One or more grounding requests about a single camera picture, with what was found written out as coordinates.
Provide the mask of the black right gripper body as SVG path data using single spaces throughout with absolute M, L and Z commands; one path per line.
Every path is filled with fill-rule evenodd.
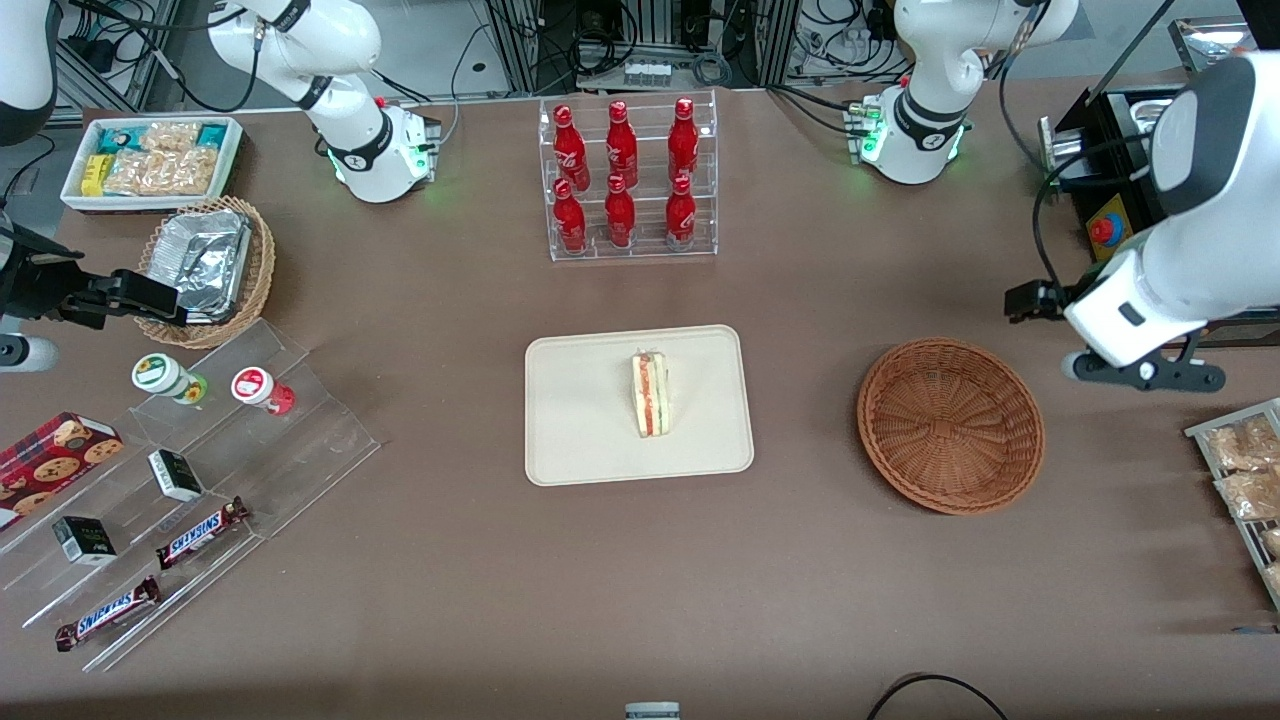
M 67 249 L 22 225 L 3 227 L 1 310 L 23 320 L 87 322 L 67 300 L 86 286 L 81 251 Z

